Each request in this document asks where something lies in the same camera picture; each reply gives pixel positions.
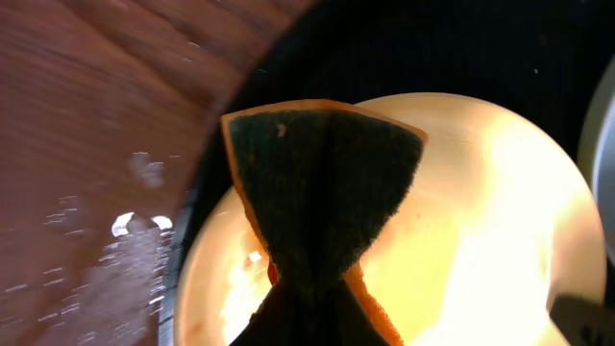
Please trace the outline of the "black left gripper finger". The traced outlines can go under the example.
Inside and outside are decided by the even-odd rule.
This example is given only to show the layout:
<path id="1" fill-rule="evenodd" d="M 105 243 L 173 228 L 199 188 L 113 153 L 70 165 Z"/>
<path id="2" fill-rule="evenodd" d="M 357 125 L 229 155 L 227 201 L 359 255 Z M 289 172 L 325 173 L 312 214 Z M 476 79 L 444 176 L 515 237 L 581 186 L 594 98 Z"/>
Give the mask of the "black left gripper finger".
<path id="1" fill-rule="evenodd" d="M 614 346 L 614 311 L 571 295 L 557 296 L 549 312 L 571 346 Z"/>

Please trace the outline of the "orange green sponge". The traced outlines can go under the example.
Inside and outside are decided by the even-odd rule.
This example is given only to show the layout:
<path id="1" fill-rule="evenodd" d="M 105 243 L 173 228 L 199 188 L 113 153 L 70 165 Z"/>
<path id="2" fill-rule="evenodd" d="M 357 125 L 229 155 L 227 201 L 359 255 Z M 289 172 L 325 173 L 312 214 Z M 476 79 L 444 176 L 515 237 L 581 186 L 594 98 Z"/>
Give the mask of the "orange green sponge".
<path id="1" fill-rule="evenodd" d="M 277 281 L 239 345 L 382 345 L 345 273 L 412 185 L 427 134 L 331 100 L 221 119 L 234 187 Z"/>

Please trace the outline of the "yellow plate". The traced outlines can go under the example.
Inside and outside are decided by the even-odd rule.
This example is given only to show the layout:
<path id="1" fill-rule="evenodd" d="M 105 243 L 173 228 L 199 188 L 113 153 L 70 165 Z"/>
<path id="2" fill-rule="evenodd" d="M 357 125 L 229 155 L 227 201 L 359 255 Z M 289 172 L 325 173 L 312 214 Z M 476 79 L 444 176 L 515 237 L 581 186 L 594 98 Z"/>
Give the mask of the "yellow plate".
<path id="1" fill-rule="evenodd" d="M 410 93 L 225 114 L 232 187 L 179 285 L 179 345 L 610 345 L 592 194 L 523 117 Z"/>

